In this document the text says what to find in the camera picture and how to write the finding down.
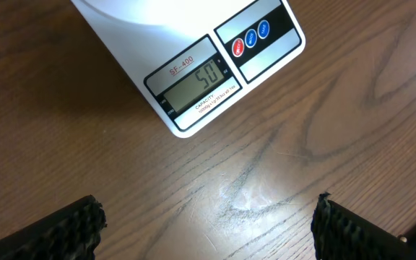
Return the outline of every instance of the white scale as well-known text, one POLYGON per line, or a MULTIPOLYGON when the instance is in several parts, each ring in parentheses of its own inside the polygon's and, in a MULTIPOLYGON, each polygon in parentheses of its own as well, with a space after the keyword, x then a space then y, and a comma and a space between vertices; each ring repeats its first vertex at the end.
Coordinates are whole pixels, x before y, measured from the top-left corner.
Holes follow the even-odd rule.
POLYGON ((72 0, 177 137, 195 134, 299 55, 285 0, 72 0))

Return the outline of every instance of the black border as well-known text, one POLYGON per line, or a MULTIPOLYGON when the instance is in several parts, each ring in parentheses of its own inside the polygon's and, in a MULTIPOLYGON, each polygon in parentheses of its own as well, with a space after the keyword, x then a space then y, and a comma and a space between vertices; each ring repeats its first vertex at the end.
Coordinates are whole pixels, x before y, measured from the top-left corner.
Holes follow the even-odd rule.
MULTIPOLYGON (((149 88, 149 86, 147 86, 147 80, 155 75, 157 72, 159 72, 161 69, 163 69, 165 66, 167 66, 168 64, 170 64, 171 62, 173 62, 174 60, 176 60, 179 56, 181 56, 182 54, 184 54, 185 52, 187 52, 190 48, 194 47, 197 43, 201 42, 202 40, 204 40, 205 38, 208 38, 210 43, 213 45, 214 49, 216 50, 216 54, 219 54, 220 58, 222 59, 222 61, 224 62, 224 64, 227 65, 227 68, 229 68, 230 73, 231 73, 231 77, 234 78, 234 80, 237 82, 239 89, 237 91, 235 91, 231 96, 227 97, 225 100, 223 100, 221 103, 219 103, 217 105, 220 106, 222 105, 224 102, 226 102, 227 100, 229 100, 231 97, 233 97, 237 92, 239 92, 240 90, 242 90, 242 85, 240 84, 240 82, 238 81, 238 79, 235 77, 234 73, 232 72, 232 69, 229 67, 229 65, 227 64, 227 62, 225 61, 225 58, 222 56, 222 54, 220 53, 220 50, 217 48, 217 46, 215 45, 215 43, 213 43, 213 40, 211 39, 211 37, 209 36, 209 34, 203 35, 200 39, 198 39, 197 41, 195 41, 194 43, 192 43, 189 47, 183 49, 181 52, 179 52, 178 54, 174 55, 174 57, 172 59, 170 59, 169 61, 165 62, 162 66, 158 67, 156 70, 154 70, 152 73, 150 73, 149 75, 147 75, 144 78, 144 86, 147 88, 147 90, 150 92, 150 94, 153 96, 153 98, 155 99, 155 101, 157 101, 157 103, 160 105, 160 107, 165 110, 162 105, 160 104, 160 102, 158 102, 157 96, 155 96, 155 94, 153 93, 153 91, 149 88)), ((181 79, 179 79, 177 82, 175 82, 174 84, 177 84, 178 82, 180 82, 181 80, 183 80, 185 77, 187 77, 188 75, 182 77, 181 79)), ((175 122, 176 118, 171 118, 168 114, 166 115, 169 119, 171 119, 171 121, 173 122, 173 124, 176 126, 176 128, 181 131, 181 132, 185 132, 188 131, 190 128, 192 128, 192 126, 194 126, 195 124, 197 124, 198 122, 200 122, 203 118, 205 118, 206 116, 208 116, 211 112, 213 112, 214 109, 212 109, 210 112, 206 113, 205 115, 203 115, 201 118, 199 118, 197 121, 193 122, 192 125, 190 125, 187 129, 181 129, 179 127, 179 125, 175 122)))
MULTIPOLYGON (((236 14, 234 14, 231 18, 227 19, 225 22, 223 22, 221 25, 219 25, 218 27, 216 27, 214 29, 214 33, 216 34, 217 38, 219 39, 219 41, 221 42, 222 46, 224 47, 224 49, 226 51, 229 51, 228 49, 226 49, 224 42, 222 41, 220 35, 217 33, 217 30, 219 28, 221 28, 223 25, 225 25, 226 23, 228 23, 229 21, 231 21, 232 19, 234 19, 237 15, 239 15, 240 13, 242 13, 243 11, 247 10, 249 7, 251 7, 253 4, 255 4, 256 2, 258 2, 260 0, 255 0, 254 2, 252 2, 251 4, 249 4, 248 6, 246 6, 245 8, 243 8, 242 10, 240 10, 239 12, 237 12, 236 14)), ((288 17, 291 19, 290 13, 287 10, 287 7, 284 5, 282 0, 279 0, 280 3, 282 4, 282 7, 285 9, 285 12, 287 12, 288 17)), ((242 75, 243 79, 245 80, 246 84, 249 85, 250 83, 252 83, 255 79, 257 79, 259 76, 261 76, 266 70, 272 68, 275 64, 277 64, 279 61, 281 61, 284 57, 288 56, 290 53, 292 53, 294 50, 296 50, 297 48, 299 48, 300 46, 302 46, 303 44, 303 39, 301 38, 301 35, 298 33, 298 30, 296 29, 296 24, 293 22, 293 29, 295 29, 296 34, 298 35, 298 37, 300 38, 300 43, 298 45, 296 45, 296 47, 294 47, 293 49, 291 49, 290 51, 288 51, 286 54, 284 54, 283 56, 281 56, 280 58, 278 58, 274 63, 272 63, 271 65, 269 65, 267 68, 265 68, 261 73, 257 74, 253 79, 251 80, 247 80, 245 75, 243 75, 243 72, 240 70, 239 67, 237 67, 237 65, 235 65, 235 67, 237 68, 238 72, 240 72, 240 75, 242 75)))

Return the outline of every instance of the brown tabletop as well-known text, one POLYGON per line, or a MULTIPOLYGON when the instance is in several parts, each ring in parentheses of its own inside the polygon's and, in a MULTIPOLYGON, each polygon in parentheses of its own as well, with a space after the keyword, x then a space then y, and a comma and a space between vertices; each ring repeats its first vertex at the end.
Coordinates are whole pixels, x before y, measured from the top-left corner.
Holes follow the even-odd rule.
POLYGON ((291 0, 304 52, 174 137, 67 0, 0 0, 0 238, 92 194, 97 259, 313 259, 318 194, 416 223, 416 0, 291 0))

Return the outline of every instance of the red button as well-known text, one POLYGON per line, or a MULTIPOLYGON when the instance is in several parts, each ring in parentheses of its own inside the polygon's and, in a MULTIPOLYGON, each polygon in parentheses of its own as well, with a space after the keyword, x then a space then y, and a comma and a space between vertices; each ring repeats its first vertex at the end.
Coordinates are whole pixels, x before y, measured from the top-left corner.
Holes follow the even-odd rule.
POLYGON ((240 57, 242 56, 244 50, 245 44, 243 43, 243 40, 241 38, 235 39, 234 43, 232 44, 232 54, 235 57, 240 57))

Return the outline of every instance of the digital kitchen scale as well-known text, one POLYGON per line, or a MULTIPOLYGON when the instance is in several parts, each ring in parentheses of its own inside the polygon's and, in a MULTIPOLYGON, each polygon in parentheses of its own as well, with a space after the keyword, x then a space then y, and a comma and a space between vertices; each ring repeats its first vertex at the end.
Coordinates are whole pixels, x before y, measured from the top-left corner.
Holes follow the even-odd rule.
POLYGON ((72 0, 177 137, 195 134, 300 54, 284 0, 72 0))

